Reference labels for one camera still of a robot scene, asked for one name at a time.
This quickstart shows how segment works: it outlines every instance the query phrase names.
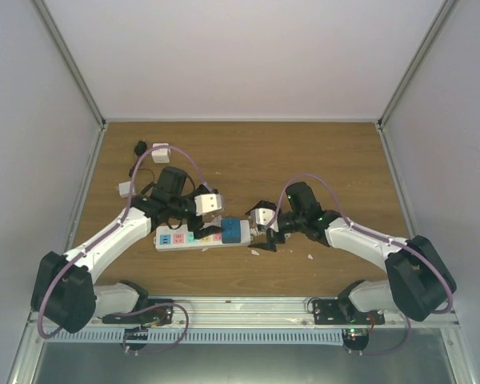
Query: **wooden table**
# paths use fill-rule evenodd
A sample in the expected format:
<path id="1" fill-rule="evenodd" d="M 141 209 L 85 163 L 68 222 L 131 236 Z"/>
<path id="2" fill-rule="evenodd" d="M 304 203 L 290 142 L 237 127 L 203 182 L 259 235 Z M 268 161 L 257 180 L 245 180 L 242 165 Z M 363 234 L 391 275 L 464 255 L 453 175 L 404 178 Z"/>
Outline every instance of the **wooden table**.
<path id="1" fill-rule="evenodd" d="M 370 228 L 407 236 L 386 158 L 373 124 L 304 122 L 133 122 L 108 127 L 94 171 L 76 244 L 115 218 L 125 205 L 116 186 L 127 181 L 138 140 L 168 142 L 187 151 L 206 180 L 226 199 L 223 217 L 243 218 L 260 199 L 277 201 L 293 175 L 311 172 L 334 188 L 345 212 Z M 193 167 L 173 152 L 170 163 Z M 161 165 L 145 163 L 156 175 Z M 139 173 L 140 190 L 151 181 Z M 327 190 L 306 180 L 324 209 L 335 209 Z M 284 210 L 289 209 L 285 201 Z M 336 295 L 358 279 L 384 279 L 377 267 L 342 250 L 293 234 L 278 252 L 246 247 L 157 252 L 153 234 L 134 244 L 100 277 L 128 279 L 151 294 L 166 295 Z"/>

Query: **black plug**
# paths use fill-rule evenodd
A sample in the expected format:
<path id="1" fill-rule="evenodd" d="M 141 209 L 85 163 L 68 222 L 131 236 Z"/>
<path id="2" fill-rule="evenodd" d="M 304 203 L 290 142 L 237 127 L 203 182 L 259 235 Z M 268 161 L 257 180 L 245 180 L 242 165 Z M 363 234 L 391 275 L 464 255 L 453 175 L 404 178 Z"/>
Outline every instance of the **black plug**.
<path id="1" fill-rule="evenodd" d="M 147 151 L 147 143 L 144 140 L 139 140 L 134 148 L 134 152 L 137 156 L 141 157 Z"/>

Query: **white cube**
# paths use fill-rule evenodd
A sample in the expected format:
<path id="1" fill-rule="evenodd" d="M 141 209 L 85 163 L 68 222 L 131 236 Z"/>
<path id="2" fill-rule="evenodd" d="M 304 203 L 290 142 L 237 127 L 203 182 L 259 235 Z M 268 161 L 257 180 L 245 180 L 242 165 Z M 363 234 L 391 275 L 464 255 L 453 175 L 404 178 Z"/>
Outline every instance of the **white cube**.
<path id="1" fill-rule="evenodd" d="M 153 147 L 167 145 L 168 144 L 166 142 L 156 142 L 155 144 L 153 144 Z M 155 164 L 167 164 L 170 158 L 170 148 L 154 150 L 153 152 L 151 152 L 151 157 L 153 158 Z"/>
<path id="2" fill-rule="evenodd" d="M 130 184 L 131 182 L 121 182 L 119 183 L 118 189 L 119 189 L 119 195 L 122 198 L 127 198 L 128 193 L 130 192 Z M 133 191 L 133 196 L 135 196 L 137 193 L 135 192 L 135 186 L 134 186 L 134 191 Z"/>

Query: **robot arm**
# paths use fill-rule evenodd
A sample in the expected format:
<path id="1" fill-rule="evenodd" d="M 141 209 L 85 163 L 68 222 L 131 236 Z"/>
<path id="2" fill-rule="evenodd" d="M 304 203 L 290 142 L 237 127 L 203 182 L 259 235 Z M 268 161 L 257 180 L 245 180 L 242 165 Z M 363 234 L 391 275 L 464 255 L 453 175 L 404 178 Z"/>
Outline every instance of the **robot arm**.
<path id="1" fill-rule="evenodd" d="M 405 316 L 423 321 L 446 300 L 446 292 L 437 277 L 403 246 L 419 252 L 446 280 L 452 293 L 456 291 L 455 281 L 428 239 L 422 236 L 391 238 L 350 220 L 347 222 L 338 212 L 322 210 L 304 182 L 288 186 L 286 196 L 292 211 L 279 214 L 266 230 L 267 241 L 252 246 L 276 251 L 276 244 L 286 242 L 285 234 L 301 232 L 314 242 L 346 250 L 375 264 L 387 272 L 388 281 L 360 281 L 350 285 L 346 294 L 349 305 L 356 310 L 399 309 Z M 264 228 L 275 211 L 275 204 L 260 201 L 247 214 Z"/>
<path id="2" fill-rule="evenodd" d="M 221 231 L 216 226 L 203 227 L 202 216 L 221 210 L 222 196 L 204 186 L 182 196 L 186 177 L 182 170 L 169 166 L 164 168 L 151 196 L 135 196 L 126 216 L 123 210 L 95 236 L 62 255 L 48 253 L 39 265 L 30 302 L 32 309 L 40 309 L 55 277 L 68 263 L 78 258 L 56 283 L 46 304 L 45 316 L 74 333 L 92 317 L 131 312 L 139 299 L 139 287 L 125 283 L 94 286 L 113 260 L 170 218 L 187 220 L 196 238 Z"/>

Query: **red wire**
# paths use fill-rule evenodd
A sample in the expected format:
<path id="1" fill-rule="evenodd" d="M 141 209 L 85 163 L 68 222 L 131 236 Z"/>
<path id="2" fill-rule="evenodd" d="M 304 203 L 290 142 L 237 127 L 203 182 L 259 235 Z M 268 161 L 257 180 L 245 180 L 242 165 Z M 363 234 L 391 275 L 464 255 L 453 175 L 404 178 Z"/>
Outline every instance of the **red wire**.
<path id="1" fill-rule="evenodd" d="M 371 324 L 371 328 L 370 330 L 368 331 L 368 334 L 371 334 L 371 331 L 374 330 L 374 327 L 375 327 L 375 318 L 372 314 L 368 313 L 368 317 L 370 318 L 370 324 Z"/>

